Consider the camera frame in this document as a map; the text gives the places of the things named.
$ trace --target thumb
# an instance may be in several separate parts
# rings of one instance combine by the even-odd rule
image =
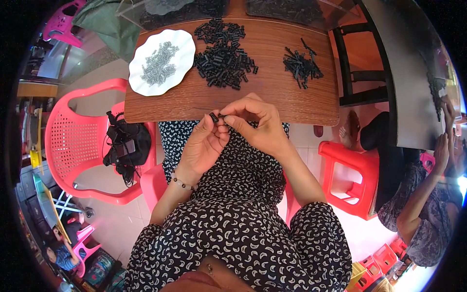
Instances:
[[[255,135],[255,129],[248,125],[248,123],[236,115],[228,115],[224,118],[224,122],[227,125],[233,127],[237,132],[239,132],[246,140],[252,138]]]
[[[195,143],[202,142],[206,137],[208,137],[209,133],[212,132],[213,128],[214,122],[210,116],[205,114],[204,118],[193,129],[191,140]]]

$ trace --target beaded bracelet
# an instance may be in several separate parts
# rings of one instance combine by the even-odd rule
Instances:
[[[198,189],[198,185],[194,185],[194,186],[191,186],[191,185],[187,185],[185,183],[183,183],[181,180],[177,179],[177,176],[175,175],[175,172],[172,172],[172,174],[170,175],[172,177],[172,179],[174,180],[174,182],[181,186],[182,188],[188,188],[192,191],[195,191]]]

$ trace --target green bag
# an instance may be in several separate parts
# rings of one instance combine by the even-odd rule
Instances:
[[[73,18],[73,25],[92,30],[120,58],[128,63],[141,29],[123,17],[115,16],[119,0],[89,0]]]

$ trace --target transparent plastic bin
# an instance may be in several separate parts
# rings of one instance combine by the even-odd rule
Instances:
[[[166,13],[166,9],[160,9],[161,2],[180,8]],[[229,3],[230,0],[122,0],[115,15],[149,31],[185,21],[226,16]]]
[[[248,15],[272,17],[322,30],[360,18],[352,0],[246,0]]]

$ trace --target white plate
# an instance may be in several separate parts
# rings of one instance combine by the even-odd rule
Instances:
[[[164,83],[149,84],[141,76],[143,73],[142,65],[146,68],[146,58],[150,57],[154,50],[159,50],[159,44],[171,42],[172,46],[177,46],[178,51],[170,59],[169,64],[175,65],[175,74],[167,77]],[[134,92],[144,96],[162,95],[167,90],[182,82],[183,77],[193,66],[195,56],[195,43],[191,34],[184,30],[166,29],[158,35],[148,37],[148,40],[134,53],[134,58],[130,62],[130,77],[128,81]]]

